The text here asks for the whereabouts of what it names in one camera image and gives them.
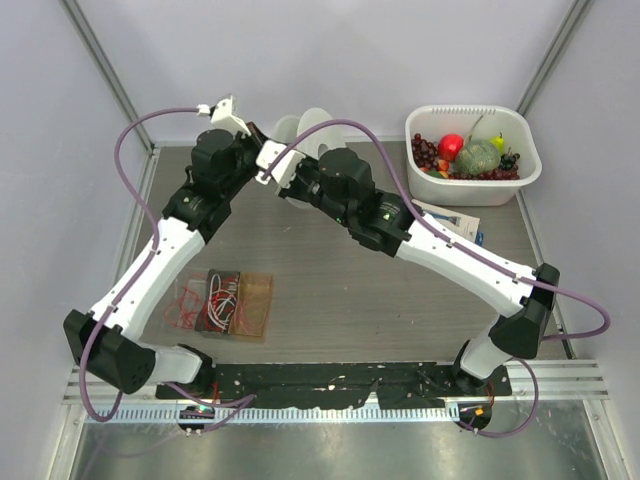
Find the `white plastic cable spool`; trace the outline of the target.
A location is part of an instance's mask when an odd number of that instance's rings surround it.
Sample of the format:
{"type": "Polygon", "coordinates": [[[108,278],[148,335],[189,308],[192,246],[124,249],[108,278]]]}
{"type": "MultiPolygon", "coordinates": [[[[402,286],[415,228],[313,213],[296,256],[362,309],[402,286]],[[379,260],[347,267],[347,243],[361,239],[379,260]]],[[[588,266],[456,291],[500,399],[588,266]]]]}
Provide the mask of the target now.
{"type": "MultiPolygon", "coordinates": [[[[272,139],[282,144],[289,144],[312,127],[332,119],[333,117],[326,110],[319,107],[309,108],[299,116],[287,115],[276,123],[272,139]]],[[[345,147],[346,142],[341,128],[331,126],[310,135],[300,142],[296,149],[318,160],[329,150],[345,147]]]]}

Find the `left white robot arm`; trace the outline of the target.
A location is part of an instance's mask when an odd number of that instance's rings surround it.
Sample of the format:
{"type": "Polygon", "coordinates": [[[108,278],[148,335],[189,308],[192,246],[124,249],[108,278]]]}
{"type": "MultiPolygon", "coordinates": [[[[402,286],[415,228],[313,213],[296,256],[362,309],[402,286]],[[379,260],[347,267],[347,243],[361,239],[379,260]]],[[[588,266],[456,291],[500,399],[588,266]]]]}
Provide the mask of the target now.
{"type": "Polygon", "coordinates": [[[88,312],[63,322],[72,356],[122,394],[147,384],[177,383],[190,398],[213,385],[210,356],[186,345],[159,347],[140,341],[168,287],[231,214],[231,202],[259,171],[267,138],[254,123],[223,121],[200,134],[187,181],[170,197],[152,236],[116,285],[88,312]]]}

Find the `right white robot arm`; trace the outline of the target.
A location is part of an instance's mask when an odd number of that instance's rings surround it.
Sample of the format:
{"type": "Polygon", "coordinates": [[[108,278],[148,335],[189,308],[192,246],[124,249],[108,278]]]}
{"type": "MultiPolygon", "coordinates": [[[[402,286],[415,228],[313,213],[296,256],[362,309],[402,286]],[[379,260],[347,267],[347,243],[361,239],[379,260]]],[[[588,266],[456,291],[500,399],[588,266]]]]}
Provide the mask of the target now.
{"type": "Polygon", "coordinates": [[[376,188],[370,165],[348,148],[319,159],[292,150],[276,158],[270,174],[280,197],[325,213],[361,246],[427,267],[495,309],[496,319],[455,359],[457,391],[475,394],[504,362],[537,356],[555,304],[555,267],[512,264],[455,234],[402,196],[376,188]]]}

